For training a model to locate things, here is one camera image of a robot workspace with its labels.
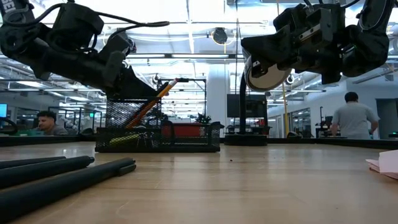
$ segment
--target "man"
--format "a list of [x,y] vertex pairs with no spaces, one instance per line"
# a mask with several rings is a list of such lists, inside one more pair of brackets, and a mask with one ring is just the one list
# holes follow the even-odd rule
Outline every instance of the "man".
[[39,127],[36,128],[36,130],[43,131],[45,135],[54,136],[68,134],[65,128],[55,124],[57,115],[54,112],[41,111],[37,114],[37,118],[39,120]]
[[[345,95],[346,104],[336,110],[333,115],[331,133],[337,134],[337,127],[340,127],[342,137],[348,139],[370,139],[370,134],[379,127],[379,118],[367,106],[358,103],[358,95],[349,92]],[[371,123],[369,133],[368,121]]]

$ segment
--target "white disc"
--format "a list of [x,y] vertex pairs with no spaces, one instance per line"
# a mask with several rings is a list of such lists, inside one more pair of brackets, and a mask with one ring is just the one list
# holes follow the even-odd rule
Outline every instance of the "white disc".
[[292,69],[281,71],[277,68],[277,65],[273,65],[268,68],[268,72],[265,75],[254,78],[252,76],[252,68],[249,68],[246,70],[245,78],[248,87],[252,91],[269,91],[282,84],[291,72]]

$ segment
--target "man sitting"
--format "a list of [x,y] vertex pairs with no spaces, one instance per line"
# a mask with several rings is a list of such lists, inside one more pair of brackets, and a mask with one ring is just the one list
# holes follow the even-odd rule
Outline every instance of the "man sitting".
[[54,112],[41,111],[37,114],[37,118],[39,119],[39,127],[35,128],[35,130],[43,131],[47,136],[68,134],[65,128],[55,124],[57,115]]

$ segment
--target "column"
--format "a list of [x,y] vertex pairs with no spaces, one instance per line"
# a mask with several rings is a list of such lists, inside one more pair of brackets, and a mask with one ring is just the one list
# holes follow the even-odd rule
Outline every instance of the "column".
[[[229,93],[228,65],[210,65],[207,76],[207,116],[211,122],[219,121],[222,125],[229,125],[226,117],[226,95]],[[220,130],[220,137],[224,137],[224,130]]]

